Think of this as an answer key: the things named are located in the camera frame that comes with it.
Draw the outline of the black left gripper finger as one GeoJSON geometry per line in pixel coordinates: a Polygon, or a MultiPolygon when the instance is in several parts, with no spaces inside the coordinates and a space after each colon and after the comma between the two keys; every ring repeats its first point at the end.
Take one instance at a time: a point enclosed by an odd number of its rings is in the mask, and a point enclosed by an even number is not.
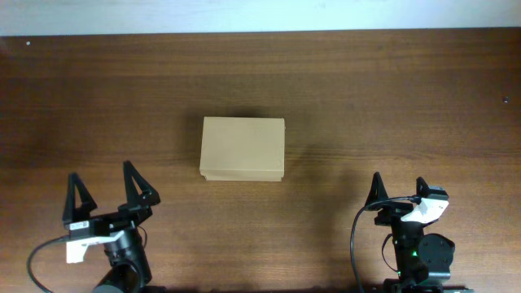
{"type": "Polygon", "coordinates": [[[119,212],[136,212],[160,203],[159,192],[126,160],[123,163],[126,203],[118,207],[119,212]]]}
{"type": "Polygon", "coordinates": [[[68,189],[62,215],[63,223],[87,221],[97,204],[77,173],[68,175],[68,189]]]}

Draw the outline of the brown cardboard box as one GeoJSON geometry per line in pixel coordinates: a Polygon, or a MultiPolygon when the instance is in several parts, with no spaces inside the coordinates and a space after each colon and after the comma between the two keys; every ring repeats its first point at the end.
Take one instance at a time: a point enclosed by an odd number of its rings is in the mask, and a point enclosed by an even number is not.
{"type": "Polygon", "coordinates": [[[281,181],[285,120],[206,116],[199,171],[208,181],[281,181]]]}

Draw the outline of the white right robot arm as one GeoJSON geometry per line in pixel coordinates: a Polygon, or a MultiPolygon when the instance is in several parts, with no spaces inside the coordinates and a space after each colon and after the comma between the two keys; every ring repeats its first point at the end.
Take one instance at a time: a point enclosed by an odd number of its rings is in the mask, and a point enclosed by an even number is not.
{"type": "Polygon", "coordinates": [[[451,278],[455,243],[424,228],[439,220],[449,206],[449,195],[438,186],[416,179],[416,193],[391,198],[379,173],[373,175],[363,211],[376,211],[376,225],[389,226],[396,258],[396,279],[386,279],[382,292],[470,292],[464,286],[445,286],[451,278]]]}

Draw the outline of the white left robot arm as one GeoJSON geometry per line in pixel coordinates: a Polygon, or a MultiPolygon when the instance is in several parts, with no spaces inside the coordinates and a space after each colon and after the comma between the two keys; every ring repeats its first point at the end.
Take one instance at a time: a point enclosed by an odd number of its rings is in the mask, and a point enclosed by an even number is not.
{"type": "Polygon", "coordinates": [[[110,270],[95,292],[141,292],[152,280],[139,226],[160,203],[158,191],[130,161],[123,163],[126,202],[115,212],[93,216],[97,204],[77,173],[68,175],[62,222],[66,261],[81,263],[89,247],[104,246],[110,270]]]}

